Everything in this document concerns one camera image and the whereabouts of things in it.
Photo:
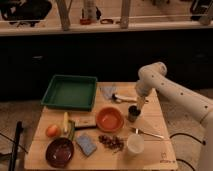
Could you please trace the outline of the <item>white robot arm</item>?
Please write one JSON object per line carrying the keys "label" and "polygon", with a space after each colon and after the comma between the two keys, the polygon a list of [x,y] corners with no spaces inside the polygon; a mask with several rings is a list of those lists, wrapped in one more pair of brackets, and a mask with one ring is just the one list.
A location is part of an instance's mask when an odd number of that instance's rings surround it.
{"label": "white robot arm", "polygon": [[184,107],[205,128],[197,171],[213,171],[213,100],[183,87],[165,77],[167,67],[162,62],[152,63],[138,70],[136,82],[137,108],[142,109],[152,89]]}

